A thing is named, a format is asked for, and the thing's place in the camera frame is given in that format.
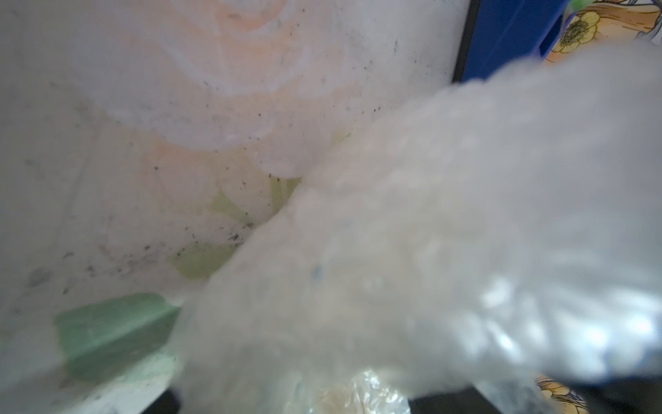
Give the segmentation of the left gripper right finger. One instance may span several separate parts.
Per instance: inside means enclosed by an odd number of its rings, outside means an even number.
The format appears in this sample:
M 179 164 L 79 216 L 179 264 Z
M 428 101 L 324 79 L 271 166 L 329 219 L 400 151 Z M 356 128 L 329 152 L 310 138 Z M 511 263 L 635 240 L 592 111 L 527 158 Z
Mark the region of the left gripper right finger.
M 409 400 L 411 414 L 501 414 L 475 387 Z

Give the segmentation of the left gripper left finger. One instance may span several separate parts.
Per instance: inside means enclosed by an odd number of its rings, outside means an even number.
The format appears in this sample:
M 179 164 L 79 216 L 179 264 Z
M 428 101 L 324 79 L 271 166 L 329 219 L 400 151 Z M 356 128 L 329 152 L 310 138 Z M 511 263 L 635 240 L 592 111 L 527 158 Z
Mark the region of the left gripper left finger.
M 175 393 L 165 390 L 141 414 L 179 414 L 180 402 Z

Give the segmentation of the upside-down yellow blue bowl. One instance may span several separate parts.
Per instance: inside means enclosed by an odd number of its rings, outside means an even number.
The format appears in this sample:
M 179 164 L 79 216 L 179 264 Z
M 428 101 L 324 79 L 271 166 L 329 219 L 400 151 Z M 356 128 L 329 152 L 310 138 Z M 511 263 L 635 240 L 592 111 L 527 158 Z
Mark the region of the upside-down yellow blue bowl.
M 315 414 L 410 414 L 410 404 L 377 374 L 365 371 L 348 381 L 313 394 L 303 413 Z

